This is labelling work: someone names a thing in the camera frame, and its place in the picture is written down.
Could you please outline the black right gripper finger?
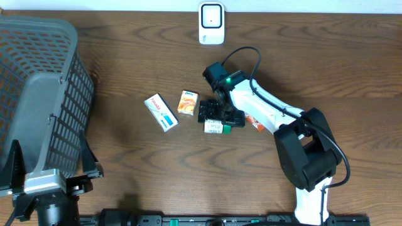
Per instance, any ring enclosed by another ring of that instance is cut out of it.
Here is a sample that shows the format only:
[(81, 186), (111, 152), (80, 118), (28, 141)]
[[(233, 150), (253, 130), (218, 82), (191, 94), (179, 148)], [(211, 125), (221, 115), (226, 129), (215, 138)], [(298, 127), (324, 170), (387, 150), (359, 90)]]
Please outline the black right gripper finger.
[(231, 127), (244, 127), (245, 113), (242, 110), (225, 111), (222, 115), (221, 123)]
[(207, 119), (221, 120), (221, 109), (216, 100), (201, 100), (199, 103), (198, 122), (204, 123)]

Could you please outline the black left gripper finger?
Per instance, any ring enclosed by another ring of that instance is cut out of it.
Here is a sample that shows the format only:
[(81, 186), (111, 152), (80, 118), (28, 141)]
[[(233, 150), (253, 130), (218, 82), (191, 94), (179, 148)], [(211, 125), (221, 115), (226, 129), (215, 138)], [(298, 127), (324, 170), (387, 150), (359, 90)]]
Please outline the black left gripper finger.
[(14, 139), (6, 164), (1, 171), (1, 190), (21, 188), (24, 185), (25, 174), (23, 152), (19, 141)]
[(90, 179), (102, 178), (104, 176), (103, 167), (90, 149), (83, 130), (79, 131), (79, 142), (84, 174)]

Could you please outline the white jar green lid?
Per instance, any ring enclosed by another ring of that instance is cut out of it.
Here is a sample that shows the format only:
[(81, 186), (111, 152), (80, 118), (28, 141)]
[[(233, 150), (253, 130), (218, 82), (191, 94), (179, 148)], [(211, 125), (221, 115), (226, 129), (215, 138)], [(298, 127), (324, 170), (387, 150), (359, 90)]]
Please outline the white jar green lid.
[(223, 125), (223, 123), (218, 120), (207, 119), (204, 122), (204, 133), (230, 134), (231, 126)]

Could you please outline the orange small carton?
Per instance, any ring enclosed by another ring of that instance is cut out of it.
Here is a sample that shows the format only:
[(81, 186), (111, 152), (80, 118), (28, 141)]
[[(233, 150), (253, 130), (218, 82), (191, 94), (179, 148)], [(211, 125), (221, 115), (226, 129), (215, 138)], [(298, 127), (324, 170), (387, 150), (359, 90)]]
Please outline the orange small carton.
[(181, 114), (193, 116), (198, 104), (198, 97), (198, 93), (184, 90), (180, 97), (177, 111)]

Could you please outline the red chocolate bar wrapper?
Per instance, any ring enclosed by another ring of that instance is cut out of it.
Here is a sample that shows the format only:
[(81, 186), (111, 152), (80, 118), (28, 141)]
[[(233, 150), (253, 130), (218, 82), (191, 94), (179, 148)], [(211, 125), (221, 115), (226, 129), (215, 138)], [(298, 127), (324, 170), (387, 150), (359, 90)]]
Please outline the red chocolate bar wrapper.
[(245, 118), (248, 122), (250, 122), (259, 132), (263, 131), (265, 127), (258, 122), (253, 116), (250, 114), (245, 113)]

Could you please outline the white blue medicine box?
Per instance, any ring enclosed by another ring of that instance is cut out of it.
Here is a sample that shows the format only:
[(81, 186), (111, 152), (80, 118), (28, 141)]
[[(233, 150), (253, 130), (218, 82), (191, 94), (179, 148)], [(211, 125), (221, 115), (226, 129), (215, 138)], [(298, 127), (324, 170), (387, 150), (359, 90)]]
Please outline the white blue medicine box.
[(164, 132), (178, 125), (178, 120), (160, 94), (154, 94), (144, 101)]

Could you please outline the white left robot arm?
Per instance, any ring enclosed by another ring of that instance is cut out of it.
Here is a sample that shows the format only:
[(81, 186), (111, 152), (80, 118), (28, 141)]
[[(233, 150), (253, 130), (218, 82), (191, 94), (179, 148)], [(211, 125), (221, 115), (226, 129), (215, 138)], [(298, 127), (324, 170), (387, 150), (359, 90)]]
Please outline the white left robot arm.
[(14, 210), (6, 225), (15, 219), (28, 221), (33, 212), (39, 225), (80, 225), (79, 195), (93, 190), (92, 180), (104, 170), (90, 149), (84, 131), (79, 131), (83, 175), (66, 178), (59, 169), (27, 173), (18, 140), (13, 140), (1, 171), (1, 196), (13, 197)]

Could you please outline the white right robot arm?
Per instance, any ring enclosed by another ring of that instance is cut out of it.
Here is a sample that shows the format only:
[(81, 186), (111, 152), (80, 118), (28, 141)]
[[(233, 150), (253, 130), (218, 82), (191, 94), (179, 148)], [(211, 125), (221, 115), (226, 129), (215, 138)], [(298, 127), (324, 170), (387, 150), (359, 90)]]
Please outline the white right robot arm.
[(244, 127), (247, 114), (254, 117), (274, 136), (281, 168), (296, 188), (297, 221), (323, 225), (329, 219), (327, 191), (344, 156), (322, 112), (292, 107), (245, 72), (228, 73), (219, 62), (202, 75), (217, 97), (200, 103), (199, 122), (219, 122), (227, 132)]

